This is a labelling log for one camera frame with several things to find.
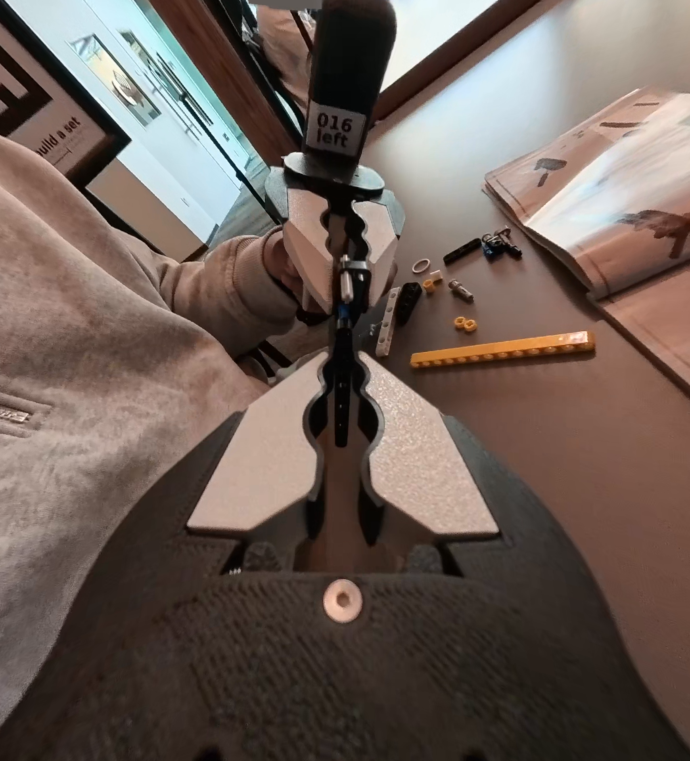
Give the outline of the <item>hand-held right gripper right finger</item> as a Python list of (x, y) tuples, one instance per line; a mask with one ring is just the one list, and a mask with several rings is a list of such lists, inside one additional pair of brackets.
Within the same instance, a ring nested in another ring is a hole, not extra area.
[(487, 540), (499, 527), (445, 415), (358, 352), (359, 522), (368, 544), (411, 547)]

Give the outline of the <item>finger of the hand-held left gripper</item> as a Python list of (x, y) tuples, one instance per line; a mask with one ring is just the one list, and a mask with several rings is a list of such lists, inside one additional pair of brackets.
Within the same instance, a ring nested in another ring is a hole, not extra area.
[(308, 189), (288, 189), (283, 242), (303, 281), (302, 306), (331, 316), (342, 301), (341, 260), (347, 255), (346, 217)]
[(399, 233), (387, 204), (353, 200), (348, 215), (348, 237), (355, 248), (348, 261), (349, 309), (367, 310), (387, 289)]

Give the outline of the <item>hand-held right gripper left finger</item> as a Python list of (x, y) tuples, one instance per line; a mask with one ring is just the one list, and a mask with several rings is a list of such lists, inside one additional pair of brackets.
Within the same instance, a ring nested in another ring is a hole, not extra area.
[(200, 496), (187, 528), (243, 541), (302, 541), (321, 467), (305, 428), (309, 406), (324, 392), (324, 351), (255, 400)]

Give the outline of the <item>black and blue lego assembly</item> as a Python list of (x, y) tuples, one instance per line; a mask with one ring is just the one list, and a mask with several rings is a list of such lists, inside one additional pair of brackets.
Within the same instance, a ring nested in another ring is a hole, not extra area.
[(371, 273), (365, 260), (343, 254), (338, 265), (339, 295), (335, 301), (335, 330), (331, 353), (333, 436), (336, 447), (345, 448), (349, 436), (350, 396), (355, 350), (353, 331), (369, 307)]

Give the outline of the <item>person's left forearm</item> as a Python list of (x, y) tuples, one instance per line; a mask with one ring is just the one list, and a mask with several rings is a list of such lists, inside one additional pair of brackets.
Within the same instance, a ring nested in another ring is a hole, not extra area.
[(267, 274), (264, 237), (238, 237), (205, 261), (193, 321), (216, 338), (231, 358), (282, 336), (293, 327), (300, 300), (291, 298)]

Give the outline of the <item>short black lego beam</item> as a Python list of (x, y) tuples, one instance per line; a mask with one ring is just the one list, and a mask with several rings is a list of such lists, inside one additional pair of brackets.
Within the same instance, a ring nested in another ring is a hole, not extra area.
[(400, 287), (394, 308), (397, 327), (403, 327), (407, 323), (423, 294), (424, 288), (416, 281), (406, 282)]

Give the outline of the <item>white lego beam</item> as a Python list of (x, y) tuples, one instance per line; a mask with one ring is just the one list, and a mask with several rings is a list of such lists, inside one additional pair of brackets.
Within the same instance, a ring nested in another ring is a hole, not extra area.
[(402, 287), (397, 286), (388, 292), (376, 340), (375, 357), (377, 359), (387, 358), (389, 355), (392, 338), (395, 333), (397, 306), (401, 291)]

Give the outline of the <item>short black lego axle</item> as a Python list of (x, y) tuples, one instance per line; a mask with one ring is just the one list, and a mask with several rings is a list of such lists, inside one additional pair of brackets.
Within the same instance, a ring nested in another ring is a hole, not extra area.
[(462, 244), (461, 246), (450, 251), (443, 257), (443, 262), (446, 267), (451, 266), (453, 263), (460, 261), (463, 257), (479, 250), (482, 246), (482, 240), (479, 237), (475, 237), (472, 240)]

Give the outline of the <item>blue and black lego cluster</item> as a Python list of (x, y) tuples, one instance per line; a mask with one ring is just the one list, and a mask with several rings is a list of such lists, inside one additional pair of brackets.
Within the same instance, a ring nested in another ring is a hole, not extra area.
[(514, 260), (521, 260), (522, 251), (512, 240), (512, 231), (509, 227), (501, 228), (494, 233), (487, 233), (481, 237), (483, 255), (488, 261), (506, 254)]

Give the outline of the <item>long yellow lego beam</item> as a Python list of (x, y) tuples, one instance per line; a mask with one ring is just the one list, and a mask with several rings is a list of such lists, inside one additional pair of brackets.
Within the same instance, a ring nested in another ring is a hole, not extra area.
[(587, 330), (581, 330), (543, 337), (518, 338), (415, 352), (410, 357), (410, 366), (416, 369), (424, 369), (447, 365), (478, 364), (510, 359), (594, 352), (595, 350), (596, 338), (594, 334)]

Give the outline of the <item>lego instruction booklet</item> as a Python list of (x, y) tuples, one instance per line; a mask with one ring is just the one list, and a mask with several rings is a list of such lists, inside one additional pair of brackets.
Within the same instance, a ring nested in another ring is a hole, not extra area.
[(483, 191), (690, 393), (690, 93), (634, 90)]

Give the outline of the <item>person's left hand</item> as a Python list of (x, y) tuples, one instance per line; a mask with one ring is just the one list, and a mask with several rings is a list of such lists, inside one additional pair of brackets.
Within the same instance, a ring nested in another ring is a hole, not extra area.
[(291, 298), (300, 300), (304, 283), (294, 262), (286, 251), (283, 232), (274, 231), (264, 243), (263, 263), (267, 274)]

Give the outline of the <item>person in grey hoodie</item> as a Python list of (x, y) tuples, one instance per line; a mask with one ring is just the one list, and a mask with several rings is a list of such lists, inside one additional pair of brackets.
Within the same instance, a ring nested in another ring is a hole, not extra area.
[(266, 390), (193, 321), (204, 263), (0, 136), (0, 728), (122, 519)]

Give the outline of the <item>black framed tag sign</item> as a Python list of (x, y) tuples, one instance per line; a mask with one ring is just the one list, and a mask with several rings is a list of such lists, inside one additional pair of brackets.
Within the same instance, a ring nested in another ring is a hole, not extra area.
[(83, 189), (130, 137), (74, 74), (0, 1), (0, 136)]

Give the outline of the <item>wooden post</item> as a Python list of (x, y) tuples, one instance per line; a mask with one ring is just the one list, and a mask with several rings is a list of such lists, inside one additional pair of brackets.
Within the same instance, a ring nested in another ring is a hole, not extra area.
[(152, 1), (175, 39), (268, 166), (300, 149), (301, 135), (221, 2)]

